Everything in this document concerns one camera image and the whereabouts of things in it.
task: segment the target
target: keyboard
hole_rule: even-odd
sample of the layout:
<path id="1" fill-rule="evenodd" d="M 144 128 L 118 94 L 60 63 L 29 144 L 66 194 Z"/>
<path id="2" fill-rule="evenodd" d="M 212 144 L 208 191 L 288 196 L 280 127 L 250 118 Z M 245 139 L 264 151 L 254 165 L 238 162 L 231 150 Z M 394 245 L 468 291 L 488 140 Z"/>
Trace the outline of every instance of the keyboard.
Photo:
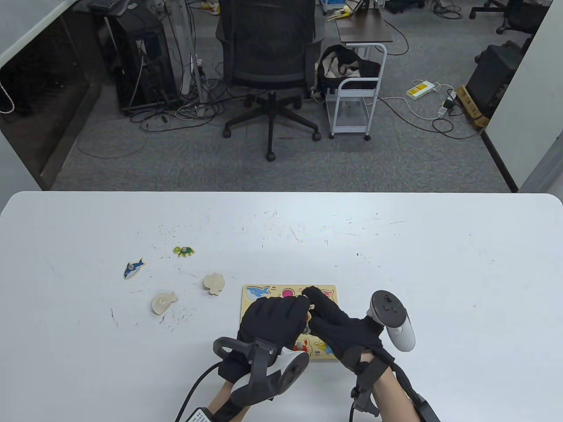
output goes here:
<path id="1" fill-rule="evenodd" d="M 89 0 L 88 8 L 90 10 L 98 10 L 101 12 L 109 12 L 123 0 Z"/>

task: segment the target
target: cardboard box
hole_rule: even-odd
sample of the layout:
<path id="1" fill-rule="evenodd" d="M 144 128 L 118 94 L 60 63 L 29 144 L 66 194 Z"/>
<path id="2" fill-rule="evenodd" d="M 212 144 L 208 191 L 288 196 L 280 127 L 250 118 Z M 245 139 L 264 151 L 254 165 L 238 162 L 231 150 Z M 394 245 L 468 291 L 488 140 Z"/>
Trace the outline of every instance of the cardboard box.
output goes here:
<path id="1" fill-rule="evenodd" d="M 477 105 L 467 92 L 465 85 L 461 85 L 456 92 L 459 99 L 461 100 L 461 103 L 463 104 L 465 114 L 471 121 L 473 127 L 475 127 L 476 129 L 483 129 L 484 127 L 486 127 L 489 124 L 489 118 L 483 116 L 483 113 L 479 111 Z"/>

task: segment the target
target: office floor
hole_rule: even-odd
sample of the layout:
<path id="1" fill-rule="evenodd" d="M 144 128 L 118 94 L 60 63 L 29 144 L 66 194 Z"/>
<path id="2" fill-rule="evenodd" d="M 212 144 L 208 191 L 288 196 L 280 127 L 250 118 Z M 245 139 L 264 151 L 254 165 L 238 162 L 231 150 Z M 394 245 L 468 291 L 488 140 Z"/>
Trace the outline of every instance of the office floor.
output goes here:
<path id="1" fill-rule="evenodd" d="M 502 19 L 498 14 L 480 14 L 469 20 L 471 6 L 479 5 L 479 1 L 458 4 L 462 6 L 462 20 L 441 19 L 432 14 L 428 5 L 399 15 L 383 12 L 406 35 L 410 51 L 388 58 L 381 97 L 404 96 L 412 79 L 455 87 L 467 83 L 476 66 L 473 57 L 487 45 L 508 39 L 521 44 L 526 38 L 517 32 L 497 35 L 495 28 Z M 199 10 L 194 13 L 198 57 L 203 59 L 207 75 L 213 77 L 216 65 L 222 61 L 221 46 L 215 39 L 217 18 Z M 396 42 L 388 45 L 389 52 L 404 51 L 401 36 L 394 33 L 394 39 Z M 327 23 L 323 48 L 338 42 L 335 24 Z M 430 93 L 410 103 L 417 113 L 435 116 L 444 97 L 445 93 Z M 430 122 L 410 114 L 401 100 L 389 103 L 405 119 L 432 129 Z M 420 131 L 401 121 L 383 103 L 376 107 L 372 140 L 364 142 L 361 135 L 349 134 L 330 140 L 324 107 L 304 102 L 299 113 L 318 123 L 323 139 L 312 142 L 308 129 L 280 118 L 274 128 L 278 158 L 273 163 L 264 158 L 266 117 L 233 128 L 228 140 L 222 138 L 221 123 L 245 111 L 240 101 L 230 101 L 226 113 L 212 124 L 149 134 L 140 131 L 138 124 L 123 119 L 114 87 L 104 87 L 77 143 L 92 155 L 128 156 L 92 158 L 81 153 L 75 143 L 53 189 L 508 192 L 479 136 L 453 140 Z M 453 136 L 474 133 L 463 116 L 452 117 L 451 121 L 455 125 Z"/>

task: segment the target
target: wooden puzzle board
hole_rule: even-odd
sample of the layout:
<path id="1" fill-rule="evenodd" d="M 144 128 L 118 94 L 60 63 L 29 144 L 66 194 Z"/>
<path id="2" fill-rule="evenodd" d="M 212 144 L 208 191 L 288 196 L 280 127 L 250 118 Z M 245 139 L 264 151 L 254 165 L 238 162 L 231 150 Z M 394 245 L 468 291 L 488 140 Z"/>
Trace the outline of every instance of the wooden puzzle board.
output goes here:
<path id="1" fill-rule="evenodd" d="M 301 284 L 246 284 L 243 286 L 243 298 L 240 306 L 240 319 L 242 320 L 244 313 L 258 298 L 287 296 L 299 296 L 304 288 L 309 285 Z M 338 303 L 338 295 L 336 286 L 332 284 L 317 284 L 316 287 L 321 289 L 329 299 Z M 311 334 L 301 334 L 295 343 L 293 350 L 304 350 L 307 352 L 312 361 L 337 361 L 328 347 L 321 339 Z"/>

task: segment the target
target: bag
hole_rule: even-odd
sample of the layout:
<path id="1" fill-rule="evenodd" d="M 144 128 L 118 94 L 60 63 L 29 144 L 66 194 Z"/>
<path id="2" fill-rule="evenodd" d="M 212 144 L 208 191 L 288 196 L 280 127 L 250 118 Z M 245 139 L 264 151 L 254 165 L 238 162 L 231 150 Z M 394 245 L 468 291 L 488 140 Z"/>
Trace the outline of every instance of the bag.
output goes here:
<path id="1" fill-rule="evenodd" d="M 376 78 L 381 65 L 377 62 L 364 60 L 353 50 L 340 44 L 328 47 L 320 58 L 317 68 L 317 89 L 325 93 L 334 93 L 341 82 L 348 78 Z M 374 89 L 377 81 L 349 82 L 344 89 Z"/>

